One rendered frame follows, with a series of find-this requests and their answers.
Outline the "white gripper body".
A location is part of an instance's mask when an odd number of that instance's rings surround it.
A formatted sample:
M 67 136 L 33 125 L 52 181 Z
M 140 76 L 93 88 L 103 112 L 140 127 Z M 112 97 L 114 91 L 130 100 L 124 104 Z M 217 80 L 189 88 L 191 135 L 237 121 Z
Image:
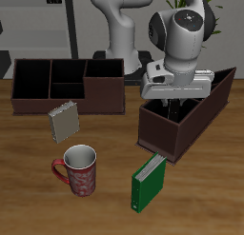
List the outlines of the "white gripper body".
M 164 83 L 151 83 L 144 74 L 141 80 L 140 95 L 143 99 L 188 99 L 206 98 L 210 95 L 214 73 L 210 70 L 197 70 L 187 86 L 171 86 Z

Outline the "dark brown desk caddy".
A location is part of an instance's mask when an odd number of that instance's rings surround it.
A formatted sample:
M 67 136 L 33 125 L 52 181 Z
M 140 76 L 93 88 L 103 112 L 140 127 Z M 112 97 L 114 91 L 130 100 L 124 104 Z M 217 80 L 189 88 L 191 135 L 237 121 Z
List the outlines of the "dark brown desk caddy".
M 15 115 L 46 114 L 69 101 L 80 114 L 123 114 L 124 62 L 17 59 L 10 99 Z
M 214 73 L 210 95 L 188 99 L 179 110 L 178 121 L 167 118 L 160 100 L 149 100 L 139 108 L 137 146 L 158 152 L 173 166 L 228 104 L 236 68 Z

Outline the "green book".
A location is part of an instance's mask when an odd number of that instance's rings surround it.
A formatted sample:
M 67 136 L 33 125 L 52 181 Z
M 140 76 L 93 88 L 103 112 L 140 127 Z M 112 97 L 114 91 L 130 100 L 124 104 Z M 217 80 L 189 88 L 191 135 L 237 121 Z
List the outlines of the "green book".
M 163 188 L 167 158 L 156 152 L 132 175 L 131 208 L 140 213 Z

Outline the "grey book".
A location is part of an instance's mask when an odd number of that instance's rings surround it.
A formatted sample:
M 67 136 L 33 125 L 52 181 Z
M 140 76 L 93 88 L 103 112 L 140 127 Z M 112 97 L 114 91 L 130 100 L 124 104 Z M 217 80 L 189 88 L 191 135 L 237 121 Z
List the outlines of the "grey book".
M 56 144 L 80 129 L 77 104 L 69 101 L 48 113 L 52 139 Z

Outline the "red patterned mug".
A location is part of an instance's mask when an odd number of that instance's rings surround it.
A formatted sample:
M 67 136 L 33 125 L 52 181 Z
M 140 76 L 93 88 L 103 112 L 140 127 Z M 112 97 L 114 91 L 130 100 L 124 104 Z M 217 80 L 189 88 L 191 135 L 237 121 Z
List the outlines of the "red patterned mug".
M 70 147 L 62 159 L 51 164 L 52 173 L 71 187 L 78 197 L 90 196 L 95 190 L 96 152 L 86 145 Z

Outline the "white shelf unit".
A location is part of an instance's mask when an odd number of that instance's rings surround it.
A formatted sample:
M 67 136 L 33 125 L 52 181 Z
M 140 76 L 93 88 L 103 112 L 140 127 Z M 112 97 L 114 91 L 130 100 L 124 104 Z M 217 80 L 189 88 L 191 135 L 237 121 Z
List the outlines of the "white shelf unit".
M 71 50 L 66 0 L 0 0 L 0 49 Z

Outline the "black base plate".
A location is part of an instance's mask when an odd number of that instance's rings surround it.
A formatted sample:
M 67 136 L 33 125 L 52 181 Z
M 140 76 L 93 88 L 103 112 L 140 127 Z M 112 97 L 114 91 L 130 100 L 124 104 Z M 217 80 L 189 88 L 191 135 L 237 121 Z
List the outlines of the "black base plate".
M 147 69 L 147 64 L 153 61 L 148 51 L 140 50 L 138 56 L 141 67 L 136 72 L 124 76 L 126 86 L 139 86 L 141 84 L 141 78 Z

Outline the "black vertical post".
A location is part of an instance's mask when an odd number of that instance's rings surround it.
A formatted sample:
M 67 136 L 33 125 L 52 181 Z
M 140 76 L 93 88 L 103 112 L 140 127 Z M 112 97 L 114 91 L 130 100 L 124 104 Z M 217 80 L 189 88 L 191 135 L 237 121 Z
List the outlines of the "black vertical post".
M 66 14 L 67 14 L 70 45 L 71 45 L 71 58 L 77 59 L 78 46 L 77 46 L 77 38 L 76 38 L 73 2 L 72 0 L 65 0 L 65 4 L 66 4 Z

